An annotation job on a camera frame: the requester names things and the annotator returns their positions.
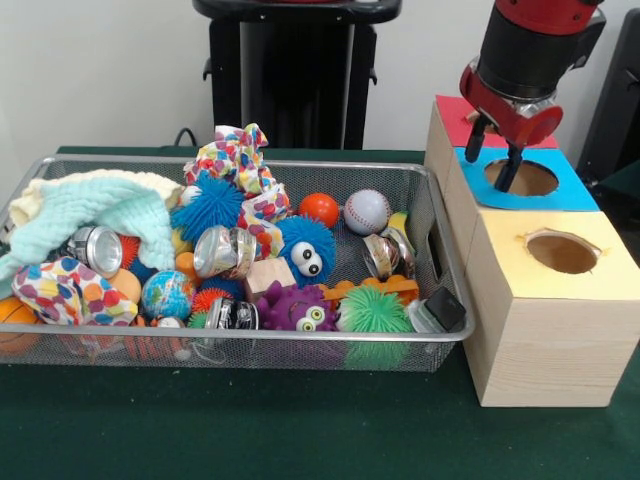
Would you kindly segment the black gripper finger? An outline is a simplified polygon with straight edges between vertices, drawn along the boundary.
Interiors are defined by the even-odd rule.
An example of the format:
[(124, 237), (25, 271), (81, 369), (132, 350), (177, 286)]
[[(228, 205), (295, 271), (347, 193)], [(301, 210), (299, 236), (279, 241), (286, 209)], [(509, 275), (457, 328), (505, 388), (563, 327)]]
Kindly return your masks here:
[(512, 143), (508, 143), (508, 157), (505, 165), (500, 170), (494, 183), (494, 188), (501, 192), (508, 192), (522, 163), (523, 149)]
[(465, 148), (465, 158), (468, 162), (474, 163), (484, 143), (487, 118), (482, 113), (476, 113), (471, 120), (472, 128)]

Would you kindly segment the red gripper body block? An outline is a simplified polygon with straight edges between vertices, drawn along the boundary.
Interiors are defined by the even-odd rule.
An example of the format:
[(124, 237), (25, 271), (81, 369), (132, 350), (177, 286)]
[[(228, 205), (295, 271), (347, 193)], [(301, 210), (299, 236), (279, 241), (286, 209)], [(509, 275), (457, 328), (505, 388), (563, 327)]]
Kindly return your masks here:
[(477, 64), (475, 58), (466, 66), (460, 91), (478, 113), (486, 116), (487, 125), (492, 125), (508, 143), (521, 148), (539, 144), (556, 130), (563, 110), (554, 96), (536, 101), (503, 97), (484, 84)]

